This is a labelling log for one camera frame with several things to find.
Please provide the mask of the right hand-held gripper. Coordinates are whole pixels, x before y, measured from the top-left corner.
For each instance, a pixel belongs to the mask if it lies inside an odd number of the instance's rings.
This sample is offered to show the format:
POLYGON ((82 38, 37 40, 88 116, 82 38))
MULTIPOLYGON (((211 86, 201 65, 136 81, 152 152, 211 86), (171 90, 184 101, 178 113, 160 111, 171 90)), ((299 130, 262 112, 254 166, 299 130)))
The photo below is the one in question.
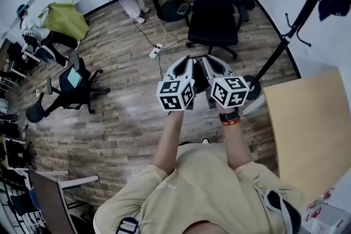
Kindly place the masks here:
POLYGON ((210 109, 219 104, 224 109, 242 106, 250 90, 242 76, 234 76, 230 66, 221 59, 204 55, 202 68, 209 83, 206 98, 210 109))

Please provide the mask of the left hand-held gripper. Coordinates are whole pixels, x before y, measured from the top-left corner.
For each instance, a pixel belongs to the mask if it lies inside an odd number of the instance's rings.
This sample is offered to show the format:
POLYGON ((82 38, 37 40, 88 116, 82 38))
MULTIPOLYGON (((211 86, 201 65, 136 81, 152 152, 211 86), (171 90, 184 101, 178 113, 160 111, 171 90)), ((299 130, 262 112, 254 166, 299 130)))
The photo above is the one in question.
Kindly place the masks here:
POLYGON ((195 97, 193 86, 194 58, 184 56, 173 63, 162 81, 156 96, 164 111, 185 111, 195 97))

